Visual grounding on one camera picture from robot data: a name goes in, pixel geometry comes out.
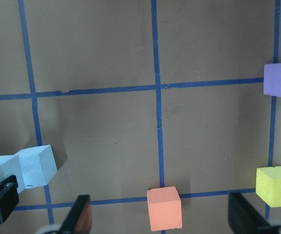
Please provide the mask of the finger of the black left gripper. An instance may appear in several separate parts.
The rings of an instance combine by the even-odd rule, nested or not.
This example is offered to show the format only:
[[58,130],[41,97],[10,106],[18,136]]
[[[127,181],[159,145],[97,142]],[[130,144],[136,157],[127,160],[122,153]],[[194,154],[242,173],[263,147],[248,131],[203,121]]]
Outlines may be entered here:
[[0,182],[0,224],[4,223],[19,203],[18,182],[11,175]]

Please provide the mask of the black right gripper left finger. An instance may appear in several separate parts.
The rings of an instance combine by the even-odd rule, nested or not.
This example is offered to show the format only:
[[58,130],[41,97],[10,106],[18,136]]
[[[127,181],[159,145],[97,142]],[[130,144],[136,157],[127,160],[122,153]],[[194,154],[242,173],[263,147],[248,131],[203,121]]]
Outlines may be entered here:
[[89,234],[92,208],[89,195],[79,195],[60,227],[61,234]]

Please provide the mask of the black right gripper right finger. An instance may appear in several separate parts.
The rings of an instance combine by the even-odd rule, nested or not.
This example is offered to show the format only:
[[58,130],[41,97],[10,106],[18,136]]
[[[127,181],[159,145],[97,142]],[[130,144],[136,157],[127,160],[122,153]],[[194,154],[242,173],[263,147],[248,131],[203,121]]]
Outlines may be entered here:
[[234,234],[281,234],[281,225],[271,225],[241,193],[228,195],[228,224]]

